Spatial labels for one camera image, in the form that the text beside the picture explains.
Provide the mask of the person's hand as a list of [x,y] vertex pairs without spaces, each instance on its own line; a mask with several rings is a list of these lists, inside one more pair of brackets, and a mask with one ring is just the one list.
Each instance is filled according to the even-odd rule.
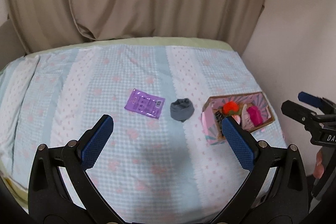
[[314,166],[313,176],[316,179],[320,179],[324,173],[325,167],[323,166],[323,152],[320,149],[316,155],[316,162]]

